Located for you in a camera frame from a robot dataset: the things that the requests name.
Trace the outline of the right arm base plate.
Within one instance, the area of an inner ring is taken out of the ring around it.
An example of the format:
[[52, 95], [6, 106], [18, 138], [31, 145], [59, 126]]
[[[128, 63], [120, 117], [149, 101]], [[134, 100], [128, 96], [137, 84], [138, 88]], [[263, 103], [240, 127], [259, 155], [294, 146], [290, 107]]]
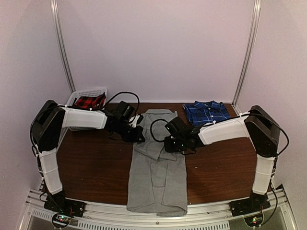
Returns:
[[230, 209], [233, 217], [247, 215], [254, 212], [260, 212], [263, 209], [270, 208], [270, 202], [267, 199], [263, 201], [258, 198], [246, 198], [230, 202]]

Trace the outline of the grey long sleeve shirt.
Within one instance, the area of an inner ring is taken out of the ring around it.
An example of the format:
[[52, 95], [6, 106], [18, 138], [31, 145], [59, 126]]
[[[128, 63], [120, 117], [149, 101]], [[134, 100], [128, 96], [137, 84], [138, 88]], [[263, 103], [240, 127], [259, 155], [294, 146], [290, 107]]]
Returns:
[[185, 157], [165, 151], [165, 122], [177, 117], [168, 109], [143, 113], [144, 143], [135, 143], [128, 183], [127, 210], [161, 217], [184, 216], [188, 210]]

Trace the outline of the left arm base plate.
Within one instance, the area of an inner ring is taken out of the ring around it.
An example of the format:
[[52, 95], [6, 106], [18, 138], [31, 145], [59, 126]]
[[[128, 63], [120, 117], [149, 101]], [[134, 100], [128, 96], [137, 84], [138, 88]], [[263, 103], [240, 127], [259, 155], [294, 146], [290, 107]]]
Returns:
[[85, 210], [85, 203], [81, 201], [65, 199], [64, 203], [56, 204], [51, 200], [47, 200], [44, 204], [44, 208], [57, 213], [65, 214], [67, 216], [82, 218]]

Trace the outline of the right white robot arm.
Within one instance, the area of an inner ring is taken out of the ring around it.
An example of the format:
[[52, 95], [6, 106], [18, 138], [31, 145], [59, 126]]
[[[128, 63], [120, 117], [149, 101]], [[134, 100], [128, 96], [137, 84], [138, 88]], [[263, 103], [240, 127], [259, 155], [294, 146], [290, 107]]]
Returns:
[[213, 121], [205, 125], [186, 126], [179, 117], [165, 125], [169, 136], [163, 140], [169, 153], [193, 152], [229, 139], [249, 138], [257, 155], [255, 179], [250, 197], [246, 200], [249, 211], [257, 211], [265, 201], [278, 159], [280, 128], [277, 123], [258, 105], [236, 117], [224, 121]]

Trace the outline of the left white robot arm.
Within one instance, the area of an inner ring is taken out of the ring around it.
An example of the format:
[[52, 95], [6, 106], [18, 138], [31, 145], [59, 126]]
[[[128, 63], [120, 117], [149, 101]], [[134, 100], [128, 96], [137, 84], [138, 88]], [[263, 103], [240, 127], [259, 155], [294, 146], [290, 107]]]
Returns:
[[105, 129], [119, 134], [124, 142], [144, 143], [143, 128], [138, 124], [141, 120], [142, 116], [137, 114], [137, 109], [124, 101], [111, 111], [73, 108], [57, 104], [53, 100], [44, 104], [30, 125], [30, 140], [39, 172], [45, 181], [48, 201], [56, 211], [64, 213], [69, 209], [57, 163], [62, 129]]

